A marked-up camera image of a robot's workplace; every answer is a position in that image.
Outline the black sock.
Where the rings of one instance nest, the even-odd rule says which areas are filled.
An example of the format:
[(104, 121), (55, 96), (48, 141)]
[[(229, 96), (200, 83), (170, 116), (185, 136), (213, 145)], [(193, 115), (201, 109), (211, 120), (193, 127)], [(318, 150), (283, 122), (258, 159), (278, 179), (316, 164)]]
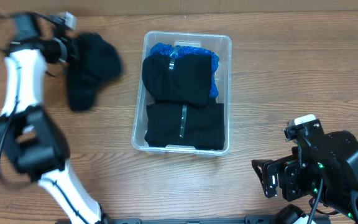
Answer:
[(67, 70), (68, 105), (72, 111), (91, 109), (100, 89), (121, 76), (122, 63), (115, 47), (99, 34), (85, 32), (76, 38), (79, 58)]
[(210, 55), (171, 58), (153, 54), (142, 63), (142, 81), (157, 101), (205, 106), (211, 89), (211, 62)]

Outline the black cloth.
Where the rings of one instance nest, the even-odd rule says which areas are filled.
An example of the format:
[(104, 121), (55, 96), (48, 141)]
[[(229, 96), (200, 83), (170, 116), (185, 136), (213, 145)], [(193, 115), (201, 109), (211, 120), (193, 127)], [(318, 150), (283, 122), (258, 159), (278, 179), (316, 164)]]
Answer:
[(145, 141), (151, 147), (193, 146), (222, 150), (225, 142), (224, 104), (210, 101), (206, 106), (154, 103), (146, 107)]

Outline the blue sparkly garment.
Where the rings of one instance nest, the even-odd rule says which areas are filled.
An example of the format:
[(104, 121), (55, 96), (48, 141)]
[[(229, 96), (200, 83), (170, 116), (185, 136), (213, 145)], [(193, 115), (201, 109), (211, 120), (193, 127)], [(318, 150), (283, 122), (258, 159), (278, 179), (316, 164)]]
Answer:
[(168, 55), (171, 58), (182, 58), (189, 54), (195, 55), (210, 55), (211, 56), (211, 88), (209, 91), (210, 98), (217, 98), (219, 95), (218, 88), (215, 83), (215, 73), (219, 67), (219, 57), (212, 51), (192, 46), (172, 46), (170, 44), (163, 44), (161, 42), (155, 44), (151, 50), (150, 55), (161, 54)]

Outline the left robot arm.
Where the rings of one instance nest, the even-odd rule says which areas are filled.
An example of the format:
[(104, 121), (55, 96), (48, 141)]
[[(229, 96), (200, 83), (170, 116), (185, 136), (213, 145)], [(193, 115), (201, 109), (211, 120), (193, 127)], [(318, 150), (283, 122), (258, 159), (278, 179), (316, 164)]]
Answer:
[(56, 200), (70, 223), (112, 223), (75, 174), (67, 140), (44, 109), (47, 65), (79, 58), (76, 42), (66, 35), (75, 29), (76, 17), (69, 12), (45, 16), (54, 25), (48, 40), (41, 38), (40, 14), (20, 12), (9, 17), (15, 34), (2, 50), (7, 87), (0, 114), (0, 183), (9, 189), (28, 186), (2, 175), (1, 156), (5, 154), (18, 173), (28, 175), (30, 184), (36, 183)]

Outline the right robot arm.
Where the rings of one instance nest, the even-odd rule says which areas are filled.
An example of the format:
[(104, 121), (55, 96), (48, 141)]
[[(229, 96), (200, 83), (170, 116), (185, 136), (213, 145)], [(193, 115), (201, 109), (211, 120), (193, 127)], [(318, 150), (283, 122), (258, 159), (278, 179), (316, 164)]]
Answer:
[(265, 196), (276, 196), (278, 188), (289, 202), (310, 195), (311, 213), (322, 203), (358, 223), (356, 137), (349, 131), (325, 133), (312, 114), (289, 122), (283, 132), (296, 144), (290, 156), (252, 161)]

